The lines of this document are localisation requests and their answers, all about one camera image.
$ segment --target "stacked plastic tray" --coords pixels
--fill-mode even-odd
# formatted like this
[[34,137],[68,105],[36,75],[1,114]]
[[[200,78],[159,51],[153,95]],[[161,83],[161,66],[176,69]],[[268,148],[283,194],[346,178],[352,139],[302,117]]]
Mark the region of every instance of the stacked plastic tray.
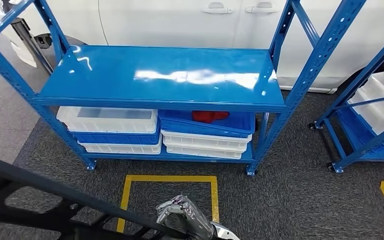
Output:
[[[379,98],[384,98],[384,72],[372,74],[347,103],[354,104]],[[340,111],[338,115],[354,130],[362,144],[384,131],[384,101],[354,106]],[[372,150],[377,151],[384,151],[384,144]]]
[[61,106],[56,116],[89,153],[160,154],[155,109]]
[[194,121],[191,111],[159,110],[168,153],[241,159],[255,131],[255,113],[230,112],[211,123]]

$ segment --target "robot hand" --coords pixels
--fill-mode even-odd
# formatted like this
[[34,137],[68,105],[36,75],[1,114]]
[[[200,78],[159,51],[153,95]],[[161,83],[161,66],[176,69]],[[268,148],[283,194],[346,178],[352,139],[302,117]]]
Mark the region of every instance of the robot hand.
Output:
[[[239,240],[239,238],[226,227],[210,222],[203,213],[186,196],[178,195],[170,201],[156,207],[158,212],[157,223],[167,226],[168,216],[176,215],[188,240]],[[177,238],[163,238],[164,240],[178,240]]]

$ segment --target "blue shelving unit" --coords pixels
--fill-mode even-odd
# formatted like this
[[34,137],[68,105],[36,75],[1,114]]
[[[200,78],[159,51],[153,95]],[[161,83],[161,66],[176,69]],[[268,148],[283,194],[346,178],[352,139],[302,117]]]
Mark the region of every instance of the blue shelving unit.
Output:
[[[363,119],[357,117],[352,107],[381,102],[383,98],[348,104],[359,87],[361,87],[370,75],[384,62],[384,47],[371,60],[371,62],[358,74],[341,95],[314,123],[310,123],[312,130],[322,129],[324,125],[329,132],[333,143],[338,150],[340,160],[328,163],[328,168],[336,173],[343,173],[344,168],[355,162],[384,162],[384,132],[376,135],[371,127]],[[347,155],[335,133],[330,119],[337,116],[340,126],[345,133],[353,152]]]
[[[49,28],[58,65],[40,92],[34,92],[0,53],[0,74],[93,170],[96,159],[244,163],[253,176],[280,131],[363,7],[365,0],[343,0],[319,36],[299,0],[288,0],[269,49],[218,49],[69,45],[45,0],[22,0],[0,20],[0,32],[29,4]],[[276,70],[294,16],[313,51],[293,89],[282,97]],[[240,160],[169,154],[88,153],[59,122],[49,106],[148,108],[261,112],[258,145]],[[267,129],[269,113],[276,115]]]

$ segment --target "gray carpet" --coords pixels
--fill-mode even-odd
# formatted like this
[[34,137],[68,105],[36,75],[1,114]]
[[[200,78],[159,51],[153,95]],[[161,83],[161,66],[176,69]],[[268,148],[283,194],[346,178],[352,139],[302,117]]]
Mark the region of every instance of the gray carpet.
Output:
[[[102,159],[95,171],[87,171],[42,121],[33,129],[15,164],[117,206],[126,174],[214,175],[220,221],[243,240],[384,239],[384,196],[380,191],[384,163],[357,163],[346,168],[344,174],[329,172],[325,165],[337,153],[326,148],[326,143],[330,147],[332,143],[325,132],[307,128],[335,97],[307,94],[255,177],[245,175],[243,164],[164,161]],[[128,210],[154,219],[155,206],[180,192],[211,215],[209,185],[205,183],[136,182],[132,184]],[[51,205],[48,197],[33,195],[28,194],[27,200],[13,197],[10,202],[35,209]],[[87,221],[96,214],[83,211],[78,217]],[[115,229],[116,224],[112,221],[106,227]],[[0,240],[47,240],[56,236],[0,224]]]

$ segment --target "blue plastic tray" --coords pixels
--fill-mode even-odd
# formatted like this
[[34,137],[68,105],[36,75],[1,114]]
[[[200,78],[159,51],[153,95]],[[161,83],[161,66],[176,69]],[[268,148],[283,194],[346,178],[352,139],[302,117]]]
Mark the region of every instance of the blue plastic tray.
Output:
[[160,137],[160,120],[156,123],[155,133],[118,133],[118,132],[79,132],[71,134],[80,142],[88,144],[140,144],[157,145]]
[[[366,144],[377,134],[372,130],[372,127],[366,120],[358,114],[352,107],[343,108],[337,111],[340,120],[353,130],[361,144]],[[384,151],[384,143],[372,149],[370,152]]]
[[169,132],[247,138],[255,132],[254,112],[230,112],[229,117],[203,123],[192,119],[192,111],[158,110],[161,129]]

